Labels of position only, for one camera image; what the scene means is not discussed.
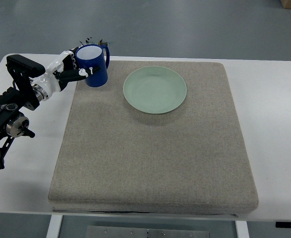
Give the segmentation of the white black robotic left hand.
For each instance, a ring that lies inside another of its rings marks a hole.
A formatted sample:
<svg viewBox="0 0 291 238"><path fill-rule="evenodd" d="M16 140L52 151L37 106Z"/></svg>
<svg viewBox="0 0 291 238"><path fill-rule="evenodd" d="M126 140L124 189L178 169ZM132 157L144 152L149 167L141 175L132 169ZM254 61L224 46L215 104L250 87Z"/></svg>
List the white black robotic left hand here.
<svg viewBox="0 0 291 238"><path fill-rule="evenodd" d="M39 101L48 100L53 93L62 91L70 82L81 81L88 72L79 68L75 57L77 48L62 52L54 59L39 77L30 79L32 89Z"/></svg>

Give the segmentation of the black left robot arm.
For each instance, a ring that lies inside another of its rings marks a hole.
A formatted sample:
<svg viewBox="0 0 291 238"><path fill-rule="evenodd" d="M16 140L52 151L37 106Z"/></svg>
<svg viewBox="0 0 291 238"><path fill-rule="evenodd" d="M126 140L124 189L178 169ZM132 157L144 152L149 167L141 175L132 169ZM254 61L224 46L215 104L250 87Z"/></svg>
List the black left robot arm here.
<svg viewBox="0 0 291 238"><path fill-rule="evenodd" d="M6 67L14 86L0 95L0 170L4 169L4 157L15 138L35 137L28 129L29 120L19 110L26 107L33 111L39 106L30 78L45 73L41 64L17 54L6 57Z"/></svg>

